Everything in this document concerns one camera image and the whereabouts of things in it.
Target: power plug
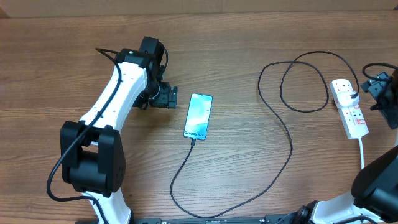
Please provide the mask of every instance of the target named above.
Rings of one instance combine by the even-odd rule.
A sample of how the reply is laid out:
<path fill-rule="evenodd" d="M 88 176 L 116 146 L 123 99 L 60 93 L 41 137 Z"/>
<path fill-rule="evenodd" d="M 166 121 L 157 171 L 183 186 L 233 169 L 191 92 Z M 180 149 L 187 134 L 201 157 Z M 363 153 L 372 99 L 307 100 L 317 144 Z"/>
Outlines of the power plug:
<path fill-rule="evenodd" d="M 333 80 L 330 83 L 330 89 L 348 139 L 358 139 L 369 133 L 359 107 L 359 96 L 354 99 L 351 97 L 356 92 L 353 91 L 349 80 Z"/>

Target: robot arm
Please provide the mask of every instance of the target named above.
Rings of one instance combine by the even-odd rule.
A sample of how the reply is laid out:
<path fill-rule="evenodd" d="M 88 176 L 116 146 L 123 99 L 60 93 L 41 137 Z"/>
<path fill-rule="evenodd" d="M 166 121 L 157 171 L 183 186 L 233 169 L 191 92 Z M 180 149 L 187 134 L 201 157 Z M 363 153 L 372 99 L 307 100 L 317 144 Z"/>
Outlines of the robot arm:
<path fill-rule="evenodd" d="M 126 120 L 133 103 L 136 101 L 142 91 L 147 86 L 147 71 L 146 68 L 140 68 L 138 64 L 122 62 L 119 64 L 122 71 L 122 83 L 119 86 L 112 102 L 105 109 L 102 118 L 100 118 L 94 127 L 105 128 L 110 125 L 114 130 L 119 132 L 122 130 L 123 123 Z M 81 117 L 80 121 L 84 121 L 88 125 L 97 115 L 99 108 L 102 108 L 106 100 L 112 94 L 114 87 L 118 82 L 118 70 L 114 67 L 111 80 L 98 98 L 94 106 Z"/>
<path fill-rule="evenodd" d="M 89 126 L 115 90 L 119 79 L 116 66 L 89 112 L 78 123 L 66 121 L 61 128 L 61 153 L 73 146 L 62 161 L 62 178 L 77 192 L 96 199 L 102 208 L 100 211 L 93 204 L 99 223 L 104 223 L 104 219 L 115 224 L 134 222 L 120 189 L 126 170 L 120 131 L 132 107 L 176 108 L 178 88 L 161 82 L 165 66 L 160 66 L 160 62 L 164 52 L 159 40 L 150 37 L 144 37 L 138 51 L 122 49 L 117 52 L 115 61 L 121 70 L 121 82 L 101 117 Z M 73 145 L 81 131 L 87 128 L 83 140 Z M 83 150 L 83 146 L 90 144 L 98 146 L 98 153 Z"/>
<path fill-rule="evenodd" d="M 383 72 L 370 77 L 370 66 L 395 69 L 392 76 Z M 372 63 L 363 68 L 370 78 L 362 89 L 376 100 L 371 110 L 379 110 L 391 129 L 398 128 L 398 68 L 385 63 Z M 314 201 L 284 217 L 283 223 L 344 224 L 398 221 L 398 137 L 395 147 L 366 166 L 356 176 L 350 192 L 329 201 Z"/>

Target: charging cable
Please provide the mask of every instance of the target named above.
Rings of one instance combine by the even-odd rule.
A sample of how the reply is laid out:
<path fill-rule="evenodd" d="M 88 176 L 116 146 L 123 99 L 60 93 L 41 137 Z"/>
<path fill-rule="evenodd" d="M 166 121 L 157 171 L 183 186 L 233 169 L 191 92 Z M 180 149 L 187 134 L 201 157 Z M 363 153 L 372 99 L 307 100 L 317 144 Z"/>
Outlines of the charging cable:
<path fill-rule="evenodd" d="M 330 54 L 330 55 L 334 55 L 335 57 L 338 57 L 339 59 L 341 59 L 341 60 L 348 66 L 349 70 L 350 70 L 351 73 L 353 74 L 353 76 L 354 76 L 354 78 L 355 78 L 356 86 L 357 86 L 357 88 L 358 88 L 358 91 L 357 91 L 356 93 L 350 94 L 349 97 L 352 98 L 352 99 L 355 99 L 355 98 L 358 96 L 358 93 L 359 93 L 359 90 L 360 90 L 360 89 L 359 89 L 359 83 L 358 83 L 358 79 L 357 79 L 357 77 L 356 77 L 356 74 L 355 74 L 353 68 L 349 65 L 349 63 L 348 63 L 343 57 L 341 57 L 341 56 L 339 56 L 339 55 L 337 55 L 337 54 L 335 54 L 335 53 L 326 52 L 326 51 L 313 51 L 313 52 L 307 52 L 307 53 L 304 53 L 304 54 L 302 54 L 302 55 L 299 55 L 299 56 L 298 56 L 295 60 L 293 60 L 293 61 L 274 62 L 274 63 L 270 63 L 270 64 L 266 65 L 266 66 L 262 69 L 262 71 L 261 71 L 261 73 L 260 73 L 260 76 L 259 76 L 259 78 L 258 78 L 257 90 L 258 90 L 258 93 L 259 93 L 259 96 L 260 96 L 262 102 L 263 102 L 263 103 L 268 107 L 268 109 L 277 117 L 277 119 L 280 121 L 281 125 L 283 125 L 283 127 L 284 127 L 284 129 L 285 129 L 285 132 L 286 132 L 286 135 L 287 135 L 287 139 L 288 139 L 289 144 L 290 144 L 290 151 L 289 151 L 289 155 L 288 155 L 286 161 L 284 162 L 284 165 L 282 166 L 282 168 L 280 169 L 280 171 L 278 172 L 278 174 L 275 176 L 275 178 L 272 180 L 272 182 L 271 182 L 262 192 L 259 192 L 257 195 L 255 195 L 255 196 L 251 197 L 250 199 L 247 199 L 247 200 L 245 200 L 245 201 L 243 201 L 243 202 L 241 202 L 241 203 L 239 203 L 239 204 L 237 204 L 237 205 L 235 205 L 235 206 L 233 206 L 233 207 L 231 207 L 231 208 L 229 208 L 229 209 L 227 209 L 227 210 L 225 210 L 225 211 L 223 211 L 223 212 L 220 212 L 220 213 L 218 213 L 218 214 L 216 214 L 216 215 L 212 215 L 212 216 L 201 216 L 201 215 L 197 215 L 197 214 L 194 214 L 194 213 L 189 212 L 189 211 L 187 211 L 186 209 L 182 208 L 181 205 L 179 205 L 178 202 L 174 199 L 174 195 L 173 195 L 173 184 L 174 184 L 174 182 L 175 182 L 175 179 L 177 178 L 177 176 L 178 176 L 179 173 L 181 172 L 181 170 L 182 170 L 182 168 L 184 167 L 185 163 L 188 161 L 188 158 L 189 158 L 189 156 L 190 156 L 190 154 L 191 154 L 191 152 L 192 152 L 192 149 L 193 149 L 193 147 L 194 147 L 194 145 L 195 145 L 196 139 L 192 139 L 192 141 L 191 141 L 191 149 L 189 150 L 189 153 L 188 153 L 187 157 L 185 158 L 184 162 L 182 163 L 182 165 L 181 165 L 180 168 L 178 169 L 177 173 L 174 175 L 173 180 L 172 180 L 172 182 L 171 182 L 171 184 L 170 184 L 170 196 L 171 196 L 171 198 L 172 198 L 174 204 L 175 204 L 179 209 L 181 209 L 183 212 L 185 212 L 185 213 L 187 213 L 187 214 L 189 214 L 189 215 L 191 215 L 191 216 L 193 216 L 193 217 L 196 217 L 196 218 L 209 219 L 209 218 L 219 217 L 219 216 L 224 215 L 225 213 L 227 213 L 227 212 L 229 212 L 229 211 L 231 211 L 231 210 L 234 210 L 235 208 L 238 208 L 238 207 L 240 207 L 240 206 L 242 206 L 242 205 L 245 205 L 245 204 L 247 204 L 247 203 L 249 203 L 249 202 L 252 202 L 252 201 L 255 200 L 256 198 L 258 198 L 258 197 L 260 197 L 261 195 L 263 195 L 264 193 L 266 193 L 266 192 L 272 187 L 272 185 L 274 185 L 274 183 L 276 182 L 276 180 L 278 179 L 278 177 L 281 175 L 281 173 L 282 173 L 283 170 L 285 169 L 285 167 L 286 167 L 287 163 L 289 162 L 290 158 L 292 157 L 292 154 L 293 154 L 293 141 L 292 141 L 292 137 L 290 136 L 289 130 L 287 129 L 287 126 L 286 126 L 285 123 L 283 122 L 282 118 L 280 118 L 280 116 L 268 105 L 267 101 L 264 99 L 264 97 L 263 97 L 263 95 L 262 95 L 262 93 L 261 93 L 261 88 L 260 88 L 261 77 L 262 77 L 262 75 L 264 74 L 264 71 L 266 70 L 266 68 L 268 68 L 268 67 L 270 67 L 270 66 L 272 66 L 272 65 L 289 64 L 289 67 L 288 67 L 287 70 L 285 71 L 284 76 L 282 77 L 282 81 L 281 81 L 281 83 L 280 83 L 280 91 L 279 91 L 279 94 L 280 94 L 280 99 L 282 100 L 283 104 L 284 104 L 285 106 L 287 106 L 289 109 L 294 110 L 294 111 L 296 111 L 296 112 L 300 112 L 300 113 L 312 113 L 312 112 L 320 111 L 320 110 L 322 110 L 322 109 L 328 104 L 328 102 L 329 102 L 328 85 L 326 84 L 326 81 L 325 81 L 325 79 L 324 79 L 322 73 L 319 71 L 319 69 L 318 69 L 317 67 L 315 67 L 314 65 L 312 65 L 312 64 L 310 64 L 310 63 L 307 63 L 307 62 L 298 61 L 298 59 L 299 59 L 300 57 L 303 57 L 304 55 L 308 55 L 308 54 Z M 284 98 L 283 98 L 283 96 L 282 96 L 282 87 L 283 87 L 284 79 L 285 79 L 286 74 L 288 73 L 288 71 L 289 71 L 289 70 L 293 67 L 293 65 L 295 65 L 295 64 L 307 65 L 307 66 L 309 66 L 309 67 L 312 67 L 314 70 L 316 70 L 316 71 L 318 72 L 320 78 L 322 79 L 323 85 L 325 86 L 325 92 L 326 92 L 326 101 L 325 101 L 325 104 L 324 104 L 323 106 L 321 106 L 321 107 L 319 107 L 319 108 L 317 108 L 317 109 L 312 109 L 312 110 L 299 110 L 299 109 L 293 108 L 292 106 L 288 105 L 287 102 L 284 100 Z"/>
<path fill-rule="evenodd" d="M 365 167 L 365 162 L 364 162 L 364 157 L 363 157 L 363 145 L 362 145 L 362 139 L 358 138 L 359 142 L 359 151 L 361 153 L 361 169 Z"/>

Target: cardboard wall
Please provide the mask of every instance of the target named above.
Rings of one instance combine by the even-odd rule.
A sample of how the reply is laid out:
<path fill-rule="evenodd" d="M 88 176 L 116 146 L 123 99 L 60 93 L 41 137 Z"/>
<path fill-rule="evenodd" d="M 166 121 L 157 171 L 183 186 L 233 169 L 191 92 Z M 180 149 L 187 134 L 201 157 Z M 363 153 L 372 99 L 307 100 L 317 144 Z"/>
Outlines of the cardboard wall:
<path fill-rule="evenodd" d="M 398 0 L 0 0 L 0 15 L 110 16 L 270 11 L 393 10 Z"/>

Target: smartphone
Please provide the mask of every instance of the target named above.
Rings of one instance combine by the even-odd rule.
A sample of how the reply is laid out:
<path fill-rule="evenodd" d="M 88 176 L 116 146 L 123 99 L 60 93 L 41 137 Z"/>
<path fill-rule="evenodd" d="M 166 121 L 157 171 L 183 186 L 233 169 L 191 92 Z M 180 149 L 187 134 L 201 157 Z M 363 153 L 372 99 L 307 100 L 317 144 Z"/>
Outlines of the smartphone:
<path fill-rule="evenodd" d="M 192 93 L 189 102 L 187 121 L 185 122 L 184 137 L 205 140 L 213 97 Z"/>

